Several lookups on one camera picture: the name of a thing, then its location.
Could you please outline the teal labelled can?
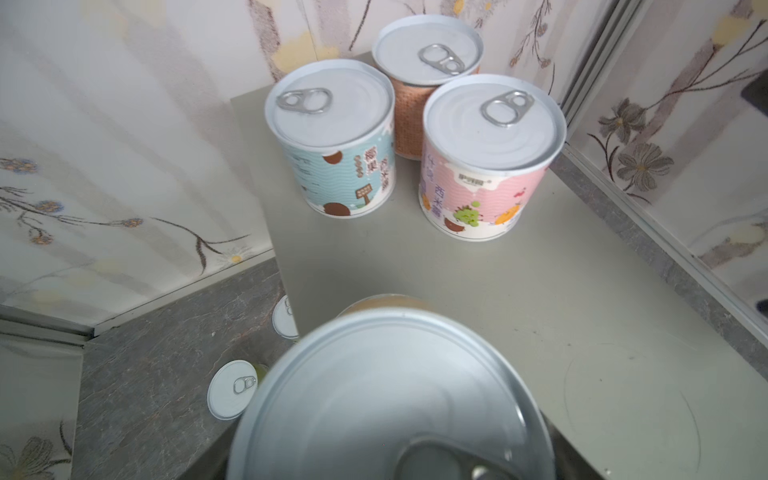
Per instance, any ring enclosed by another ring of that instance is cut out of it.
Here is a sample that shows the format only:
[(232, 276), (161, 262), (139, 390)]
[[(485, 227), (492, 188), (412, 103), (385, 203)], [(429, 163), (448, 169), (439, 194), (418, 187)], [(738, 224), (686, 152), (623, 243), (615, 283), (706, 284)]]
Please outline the teal labelled can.
[(310, 63), (272, 87), (265, 119), (313, 210), (361, 217), (393, 193), (394, 107), (389, 78), (358, 60)]

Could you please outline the pink labelled can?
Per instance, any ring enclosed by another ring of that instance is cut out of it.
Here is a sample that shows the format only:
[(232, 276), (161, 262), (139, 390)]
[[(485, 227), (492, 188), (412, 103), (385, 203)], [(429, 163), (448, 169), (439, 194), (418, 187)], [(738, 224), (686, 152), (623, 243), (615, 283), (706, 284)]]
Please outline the pink labelled can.
[(427, 100), (419, 205), (446, 235), (470, 242), (509, 232), (566, 140), (564, 114), (535, 85), (475, 74)]

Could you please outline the yellow labelled can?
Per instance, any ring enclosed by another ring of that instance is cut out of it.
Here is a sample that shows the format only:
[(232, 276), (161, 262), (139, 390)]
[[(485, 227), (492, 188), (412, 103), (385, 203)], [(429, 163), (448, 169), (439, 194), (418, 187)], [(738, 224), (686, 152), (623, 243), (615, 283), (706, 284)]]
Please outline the yellow labelled can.
[(266, 375), (230, 479), (552, 479), (543, 416), (480, 335), (411, 298), (359, 301)]

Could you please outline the orange labelled can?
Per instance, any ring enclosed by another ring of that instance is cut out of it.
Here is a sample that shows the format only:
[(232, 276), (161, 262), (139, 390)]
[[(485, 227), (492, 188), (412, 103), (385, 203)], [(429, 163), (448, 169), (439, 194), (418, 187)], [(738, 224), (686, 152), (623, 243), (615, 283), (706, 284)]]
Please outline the orange labelled can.
[(423, 112), (440, 86), (476, 74), (485, 52), (481, 36), (459, 19), (414, 15), (379, 33), (374, 61), (395, 91), (394, 149), (410, 160), (422, 157)]

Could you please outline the green labelled can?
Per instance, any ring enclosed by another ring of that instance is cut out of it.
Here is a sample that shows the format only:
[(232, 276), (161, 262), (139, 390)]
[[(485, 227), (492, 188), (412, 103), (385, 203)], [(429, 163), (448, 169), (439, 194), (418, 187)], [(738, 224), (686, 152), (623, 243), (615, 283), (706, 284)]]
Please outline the green labelled can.
[(267, 372), (265, 365), (246, 360), (233, 360), (222, 366), (213, 376), (206, 395), (211, 415), (222, 421), (239, 417)]

